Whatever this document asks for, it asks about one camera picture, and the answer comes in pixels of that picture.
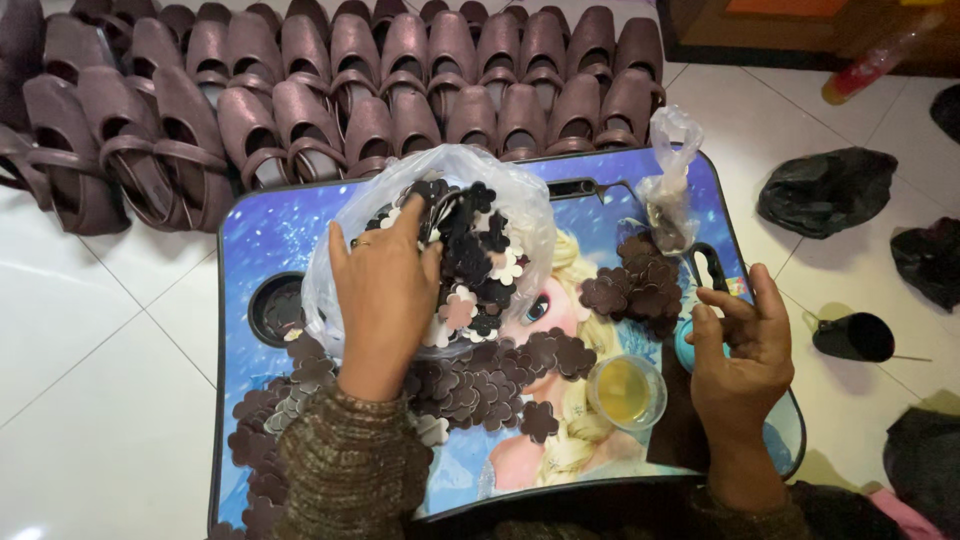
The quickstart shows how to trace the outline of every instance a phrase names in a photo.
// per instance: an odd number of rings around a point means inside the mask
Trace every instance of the floor tile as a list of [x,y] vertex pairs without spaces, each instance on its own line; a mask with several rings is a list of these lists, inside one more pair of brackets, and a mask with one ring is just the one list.
[[218,283],[214,252],[147,307],[150,316],[214,386],[220,339]]
[[784,161],[849,144],[739,67],[691,64],[667,101],[704,128],[703,151],[720,176],[744,259],[776,275],[801,237],[756,214],[760,190]]
[[2,426],[140,306],[26,192],[0,187],[0,231]]
[[135,218],[120,234],[83,241],[144,307],[217,249],[215,234],[162,233]]
[[898,174],[954,214],[960,214],[960,145],[933,123],[929,111],[941,90],[958,83],[912,77],[867,144],[896,156]]
[[830,76],[826,71],[744,69],[857,146],[867,144],[907,82],[906,77],[881,77],[847,103],[835,107],[820,95],[820,88]]
[[897,340],[897,354],[880,364],[921,398],[941,388],[960,395],[960,311],[934,306],[897,273],[890,238],[899,228],[926,227],[943,209],[894,177],[887,207],[867,223],[826,240],[804,239],[777,277],[777,285],[806,309],[818,313],[838,302],[883,319]]
[[791,388],[806,425],[806,457],[793,479],[848,488],[872,480],[888,483],[882,460],[886,430],[919,400],[875,364],[817,352],[804,309],[783,300],[793,335]]
[[0,537],[199,539],[215,391],[146,314],[0,430]]

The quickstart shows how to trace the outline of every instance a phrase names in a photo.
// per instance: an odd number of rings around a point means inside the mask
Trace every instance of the black flower cutout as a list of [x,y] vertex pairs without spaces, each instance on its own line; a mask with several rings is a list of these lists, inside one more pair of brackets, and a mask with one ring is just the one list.
[[530,440],[543,444],[547,437],[560,431],[560,422],[553,417],[553,405],[550,402],[527,402],[523,406],[523,421],[520,432],[530,435]]

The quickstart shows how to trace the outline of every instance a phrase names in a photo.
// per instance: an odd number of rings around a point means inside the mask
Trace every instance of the yellow liquid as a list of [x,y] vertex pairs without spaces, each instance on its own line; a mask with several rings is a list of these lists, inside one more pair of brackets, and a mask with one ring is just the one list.
[[630,360],[619,358],[607,364],[596,387],[600,406],[620,424],[630,424],[650,404],[647,379]]

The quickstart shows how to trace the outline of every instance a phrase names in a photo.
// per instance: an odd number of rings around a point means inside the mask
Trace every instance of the knitted sweater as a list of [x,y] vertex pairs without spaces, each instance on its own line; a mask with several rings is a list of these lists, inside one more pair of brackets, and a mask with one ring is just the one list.
[[[280,437],[288,464],[286,510],[276,540],[404,538],[420,505],[433,451],[410,426],[404,399],[364,402],[334,387],[316,395],[305,414]],[[793,540],[808,538],[792,503],[763,515],[727,509],[706,489],[689,499],[698,538]],[[508,539],[652,538],[643,524],[587,530],[564,522],[490,523],[478,537]]]

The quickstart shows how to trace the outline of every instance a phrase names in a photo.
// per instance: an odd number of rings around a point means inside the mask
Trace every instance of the shoe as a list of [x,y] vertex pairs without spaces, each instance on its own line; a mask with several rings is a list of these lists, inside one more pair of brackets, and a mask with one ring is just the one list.
[[500,112],[500,104],[503,103],[503,94],[510,85],[515,85],[519,81],[514,72],[506,67],[495,67],[477,82],[479,86],[487,89],[490,98],[493,100],[493,106],[497,112]]
[[380,56],[370,27],[360,16],[342,13],[335,17],[330,67],[335,74],[330,93],[337,120],[345,132],[354,104],[377,96],[380,88]]
[[274,85],[283,81],[283,57],[264,18],[253,12],[234,15],[227,31],[227,52],[232,77],[227,88],[246,88],[267,111],[273,110]]
[[477,2],[477,0],[467,0],[467,2],[464,2],[464,5],[460,7],[460,13],[462,13],[467,20],[467,26],[470,28],[470,37],[473,38],[473,46],[476,47],[478,43],[480,43],[480,35],[483,33],[484,24],[486,24],[487,19],[490,18],[490,15],[487,13],[487,8],[480,2]]
[[220,2],[203,2],[197,10],[197,21],[212,20],[229,26],[233,13]]
[[280,32],[287,81],[307,85],[326,103],[330,97],[330,55],[317,26],[306,15],[292,15],[283,21]]
[[344,178],[368,178],[387,167],[392,154],[391,124],[382,100],[369,97],[356,104],[344,142],[348,167]]
[[666,92],[640,69],[624,69],[613,79],[600,108],[601,133],[593,141],[598,149],[645,148],[650,144],[650,117],[666,105]]
[[280,43],[280,26],[283,23],[283,19],[280,18],[280,13],[263,2],[250,4],[245,11],[256,13],[263,17],[264,22],[270,27],[270,34],[274,37],[274,41],[276,41],[277,44]]
[[23,90],[39,145],[27,153],[27,162],[47,177],[63,231],[93,236],[126,230],[130,218],[120,188],[100,167],[76,88],[44,74],[27,81]]
[[290,7],[287,8],[285,19],[295,15],[306,15],[309,17],[317,28],[317,34],[320,35],[320,39],[324,41],[324,46],[329,49],[330,19],[326,16],[324,7],[321,6],[317,0],[293,0],[290,2]]
[[391,137],[394,156],[398,158],[406,158],[443,143],[437,121],[423,94],[402,92],[396,97]]
[[183,200],[154,156],[162,133],[141,95],[111,67],[88,67],[77,84],[87,125],[100,145],[100,166],[119,184],[133,212],[159,231],[189,231]]
[[224,90],[217,102],[217,121],[227,155],[240,169],[240,182],[247,191],[293,183],[272,111],[252,92],[237,87]]
[[657,22],[642,17],[627,21],[616,44],[613,74],[628,68],[645,69],[658,85],[663,84],[663,47]]
[[8,0],[0,16],[0,124],[28,132],[23,84],[43,72],[46,22],[37,0]]
[[193,11],[181,4],[171,4],[160,10],[156,19],[167,25],[174,33],[174,41],[177,43],[180,53],[185,55],[187,45],[190,43],[190,32],[193,30],[193,23],[197,21],[197,15]]
[[501,161],[520,161],[542,156],[546,117],[538,107],[537,91],[529,85],[513,85],[503,94],[496,125],[496,149]]
[[600,84],[580,73],[568,80],[547,125],[545,156],[593,152],[600,116]]
[[468,85],[476,84],[477,52],[462,13],[446,11],[434,17],[428,65],[431,80],[452,73],[462,77]]
[[116,67],[107,44],[97,29],[66,14],[50,17],[47,22],[44,70],[71,85],[80,78],[81,70],[95,65]]
[[520,30],[512,15],[497,13],[487,20],[477,46],[477,79],[496,68],[516,72],[520,64]]
[[427,38],[423,21],[403,13],[394,18],[380,57],[379,95],[394,109],[394,98],[402,91],[426,94]]
[[548,69],[566,81],[566,51],[557,17],[549,12],[536,12],[527,20],[523,41],[520,43],[520,65],[517,75],[522,79],[531,71]]
[[613,28],[613,12],[606,6],[587,8],[570,37],[566,49],[566,77],[570,78],[584,69],[602,63],[613,65],[616,48],[616,33]]
[[27,154],[33,150],[34,142],[26,134],[0,124],[0,169],[7,171],[12,178],[0,175],[0,185],[13,189],[29,191],[36,205],[43,211],[53,209],[50,201],[50,183],[47,176],[33,168],[27,161]]
[[402,13],[407,13],[403,0],[376,0],[376,5],[373,6],[371,31],[373,42],[376,43],[376,52],[380,55],[383,54],[383,44],[387,40],[390,24],[394,22],[397,15]]
[[133,45],[127,56],[127,83],[140,94],[156,113],[154,72],[158,67],[174,65],[183,68],[183,56],[170,29],[152,18],[141,18],[133,25]]
[[557,21],[560,23],[560,30],[564,35],[564,50],[566,50],[567,45],[570,44],[570,25],[566,24],[564,10],[561,10],[557,6],[543,6],[540,10],[545,13],[553,13],[553,16],[557,17]]
[[467,86],[457,95],[446,142],[470,144],[496,155],[496,108],[482,86]]
[[337,8],[337,11],[333,14],[333,18],[330,19],[330,23],[336,25],[337,19],[340,18],[340,15],[346,14],[360,17],[365,23],[367,23],[367,26],[370,27],[370,8],[367,7],[367,4],[364,4],[363,0],[347,0],[346,2],[340,4],[340,6]]
[[337,121],[305,85],[274,86],[274,117],[288,168],[305,184],[338,180],[347,169]]
[[186,205],[190,228],[216,233],[236,197],[213,108],[178,67],[160,67],[154,84],[166,137],[154,145],[154,155]]

